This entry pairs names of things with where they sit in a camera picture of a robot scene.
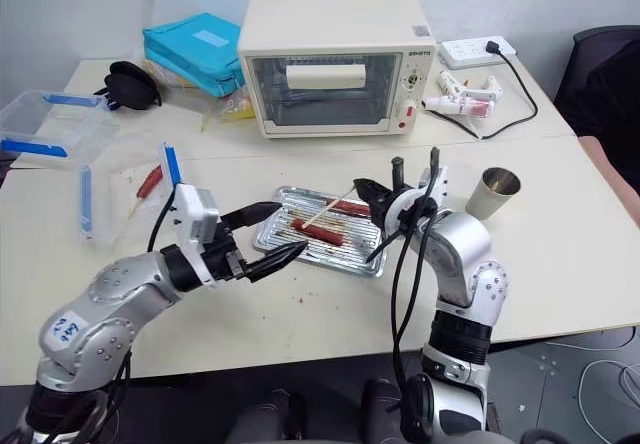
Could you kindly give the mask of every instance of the wooden skewer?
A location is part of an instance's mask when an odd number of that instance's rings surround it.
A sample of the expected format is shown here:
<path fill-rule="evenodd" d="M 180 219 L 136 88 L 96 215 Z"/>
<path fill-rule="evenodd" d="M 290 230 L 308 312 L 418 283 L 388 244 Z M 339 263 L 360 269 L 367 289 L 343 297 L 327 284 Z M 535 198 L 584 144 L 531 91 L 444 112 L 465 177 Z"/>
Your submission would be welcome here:
<path fill-rule="evenodd" d="M 313 216 L 311 219 L 309 219 L 308 221 L 306 221 L 301 227 L 303 229 L 306 229 L 307 226 L 309 224 L 312 224 L 316 219 L 318 219 L 322 214 L 324 214 L 325 212 L 327 212 L 328 210 L 330 210 L 331 208 L 333 208 L 337 203 L 339 203 L 342 199 L 344 199 L 345 197 L 347 197 L 349 194 L 351 194 L 354 189 L 356 188 L 356 186 L 353 186 L 351 189 L 349 189 L 347 192 L 345 192 L 342 196 L 340 197 L 336 197 L 333 201 L 331 201 L 324 209 L 322 209 L 319 213 L 317 213 L 315 216 Z"/>

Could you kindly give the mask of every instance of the blue pouch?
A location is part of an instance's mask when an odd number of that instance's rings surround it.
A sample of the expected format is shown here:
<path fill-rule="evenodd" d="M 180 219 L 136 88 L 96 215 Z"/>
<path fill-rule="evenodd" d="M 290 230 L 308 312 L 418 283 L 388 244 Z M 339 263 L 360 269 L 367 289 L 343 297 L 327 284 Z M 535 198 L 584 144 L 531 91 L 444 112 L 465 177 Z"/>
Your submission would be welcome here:
<path fill-rule="evenodd" d="M 211 14 L 144 29 L 144 52 L 216 97 L 244 84 L 237 45 L 240 27 Z"/>

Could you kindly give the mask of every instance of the oven door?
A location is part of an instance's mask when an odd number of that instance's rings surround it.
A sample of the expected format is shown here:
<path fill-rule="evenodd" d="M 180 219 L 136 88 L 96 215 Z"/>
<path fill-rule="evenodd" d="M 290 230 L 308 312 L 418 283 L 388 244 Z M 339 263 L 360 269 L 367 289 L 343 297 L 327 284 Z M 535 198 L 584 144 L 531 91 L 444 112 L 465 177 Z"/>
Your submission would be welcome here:
<path fill-rule="evenodd" d="M 387 131 L 401 59 L 401 53 L 251 58 L 265 132 Z"/>

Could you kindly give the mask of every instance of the metal cup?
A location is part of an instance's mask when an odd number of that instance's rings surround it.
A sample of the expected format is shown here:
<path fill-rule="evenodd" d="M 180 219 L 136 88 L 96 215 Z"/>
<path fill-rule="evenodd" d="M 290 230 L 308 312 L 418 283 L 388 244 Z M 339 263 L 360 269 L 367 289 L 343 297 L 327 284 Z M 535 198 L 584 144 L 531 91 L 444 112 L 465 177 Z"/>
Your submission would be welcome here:
<path fill-rule="evenodd" d="M 519 190 L 520 179 L 513 172 L 490 167 L 482 173 L 482 179 L 469 198 L 465 210 L 480 220 L 487 219 Z"/>

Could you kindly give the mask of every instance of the small bottle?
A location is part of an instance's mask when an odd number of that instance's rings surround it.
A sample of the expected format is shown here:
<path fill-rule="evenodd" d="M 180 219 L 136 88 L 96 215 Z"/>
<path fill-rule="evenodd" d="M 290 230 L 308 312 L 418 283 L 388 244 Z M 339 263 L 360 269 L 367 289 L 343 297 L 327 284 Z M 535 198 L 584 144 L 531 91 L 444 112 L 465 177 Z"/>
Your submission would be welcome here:
<path fill-rule="evenodd" d="M 428 97 L 424 101 L 424 107 L 428 111 L 473 117 L 489 117 L 493 106 L 494 102 L 489 99 L 464 96 Z"/>

